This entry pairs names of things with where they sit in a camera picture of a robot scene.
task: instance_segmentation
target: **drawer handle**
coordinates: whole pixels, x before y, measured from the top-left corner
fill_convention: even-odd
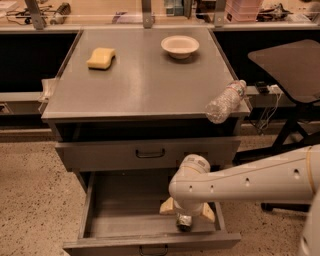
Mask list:
[[[154,254],[144,254],[142,250],[142,246],[139,247],[139,253],[141,256],[165,256],[168,253],[168,245],[165,245],[164,252],[154,253]]]
[[[138,158],[159,158],[163,157],[166,154],[166,150],[163,148],[161,152],[154,152],[154,153],[142,153],[139,150],[136,150],[136,157]]]

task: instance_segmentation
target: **closed drawer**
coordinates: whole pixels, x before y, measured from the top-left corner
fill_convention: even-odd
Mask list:
[[[238,137],[58,143],[56,150],[68,170],[83,171],[172,168],[190,154],[211,165],[230,163],[240,145]]]

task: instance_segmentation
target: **gray cabinet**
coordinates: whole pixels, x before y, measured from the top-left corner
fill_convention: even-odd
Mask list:
[[[199,51],[169,57],[160,43],[175,34],[196,38]],[[95,47],[116,49],[108,70],[87,68]],[[84,30],[42,116],[87,192],[78,240],[64,244],[70,255],[165,255],[240,240],[226,231],[218,203],[211,205],[216,223],[195,218],[190,233],[177,230],[175,216],[159,214],[186,155],[203,155],[213,168],[232,161],[247,105],[220,125],[204,114],[232,80],[206,28]]]

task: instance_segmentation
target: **bottle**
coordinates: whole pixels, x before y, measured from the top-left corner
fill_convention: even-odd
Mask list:
[[[207,118],[215,124],[223,123],[239,106],[246,89],[244,80],[235,80],[228,84],[226,89],[206,106]]]

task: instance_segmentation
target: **white bowl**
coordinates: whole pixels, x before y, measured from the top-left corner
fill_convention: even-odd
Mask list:
[[[199,48],[196,39],[189,36],[169,36],[162,40],[162,48],[175,59],[186,59]]]

